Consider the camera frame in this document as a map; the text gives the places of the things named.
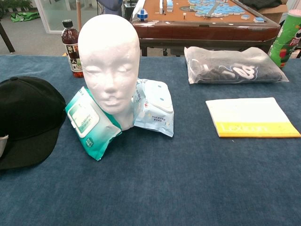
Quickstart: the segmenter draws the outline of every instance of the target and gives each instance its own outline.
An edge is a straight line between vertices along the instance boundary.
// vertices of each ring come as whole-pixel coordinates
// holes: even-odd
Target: mahjong table
[[[280,25],[236,0],[219,0],[217,5],[216,0],[139,0],[130,22],[138,33],[142,55],[147,56],[147,47],[183,51],[188,46],[214,50],[259,47],[268,52]],[[137,16],[141,9],[146,11],[145,21]]]

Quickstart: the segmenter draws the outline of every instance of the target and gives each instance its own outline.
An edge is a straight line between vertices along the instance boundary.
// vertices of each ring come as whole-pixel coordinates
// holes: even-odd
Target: person
[[[104,6],[105,14],[122,16],[122,0],[97,0],[97,2]]]
[[[120,16],[95,16],[82,27],[78,47],[84,78],[95,101],[113,115],[122,130],[133,127],[132,96],[140,59],[136,30]]]

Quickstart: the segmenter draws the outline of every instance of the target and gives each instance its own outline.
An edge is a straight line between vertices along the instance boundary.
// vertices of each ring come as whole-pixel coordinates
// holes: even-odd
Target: mannequin nose
[[[115,92],[116,89],[114,76],[111,73],[107,73],[104,87],[105,92],[112,93]]]

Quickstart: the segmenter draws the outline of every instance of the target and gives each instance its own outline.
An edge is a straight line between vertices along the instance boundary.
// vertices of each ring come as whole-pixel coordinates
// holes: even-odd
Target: green bag on floor
[[[10,19],[12,22],[22,22],[22,21],[29,21],[35,18],[38,18],[40,15],[38,12],[34,13],[12,13],[10,15]]]

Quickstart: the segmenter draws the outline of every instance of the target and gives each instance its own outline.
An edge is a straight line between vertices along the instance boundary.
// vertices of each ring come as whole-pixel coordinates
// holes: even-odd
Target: wet wipes lid
[[[168,87],[164,82],[147,80],[144,86],[147,100],[159,109],[172,113],[173,104]]]

